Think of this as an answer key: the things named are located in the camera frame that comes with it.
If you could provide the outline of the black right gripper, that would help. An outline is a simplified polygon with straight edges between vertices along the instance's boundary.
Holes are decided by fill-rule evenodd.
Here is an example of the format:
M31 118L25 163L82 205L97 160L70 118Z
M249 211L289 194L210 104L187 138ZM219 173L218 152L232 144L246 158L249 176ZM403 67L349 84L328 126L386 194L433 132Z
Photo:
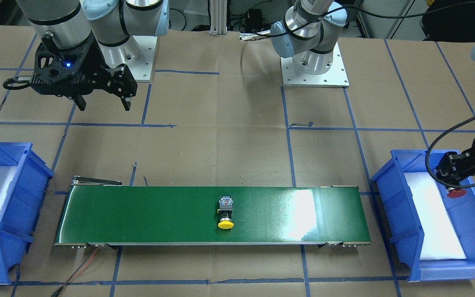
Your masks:
M129 66L123 62L108 66L99 43L94 40L78 72L74 75L68 99L73 100L80 111L85 111L87 103L83 96L94 90L104 90L120 98L125 111L130 111L132 97L136 96L138 84Z

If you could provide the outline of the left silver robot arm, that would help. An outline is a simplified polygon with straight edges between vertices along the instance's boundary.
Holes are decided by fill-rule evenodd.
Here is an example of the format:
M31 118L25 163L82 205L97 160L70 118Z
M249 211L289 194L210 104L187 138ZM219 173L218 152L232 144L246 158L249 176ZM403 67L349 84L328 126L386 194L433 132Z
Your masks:
M282 21L271 25L260 36L272 42L275 52L284 59L292 59L300 71L308 75L323 75L333 63L333 50L341 30L347 22L349 9L366 10L356 6L342 6L333 0L298 0L288 8ZM475 120L475 116L454 125L440 134L428 147L424 167L428 175L445 186L449 194L464 191L461 182L475 176L475 138L462 153L448 151L436 164L430 155L437 143L447 134Z

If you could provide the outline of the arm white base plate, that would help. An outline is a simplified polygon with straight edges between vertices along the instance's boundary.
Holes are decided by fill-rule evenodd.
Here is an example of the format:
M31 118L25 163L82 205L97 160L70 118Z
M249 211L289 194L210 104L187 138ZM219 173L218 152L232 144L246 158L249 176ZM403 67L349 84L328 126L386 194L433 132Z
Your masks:
M99 45L106 64L115 68L126 64L138 83L150 83L153 75L156 36L131 36L123 45L106 47Z
M283 86L347 88L350 85L338 43L333 51L318 54L309 51L281 58Z

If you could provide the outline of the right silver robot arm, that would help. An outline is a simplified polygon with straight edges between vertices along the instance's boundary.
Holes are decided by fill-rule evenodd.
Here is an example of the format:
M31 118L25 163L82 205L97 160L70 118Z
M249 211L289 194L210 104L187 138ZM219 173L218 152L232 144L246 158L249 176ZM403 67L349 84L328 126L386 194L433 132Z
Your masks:
M9 78L6 90L31 87L66 97L79 110L85 95L103 90L126 111L138 82L150 81L156 39L169 24L167 0L19 0L41 38L32 75Z

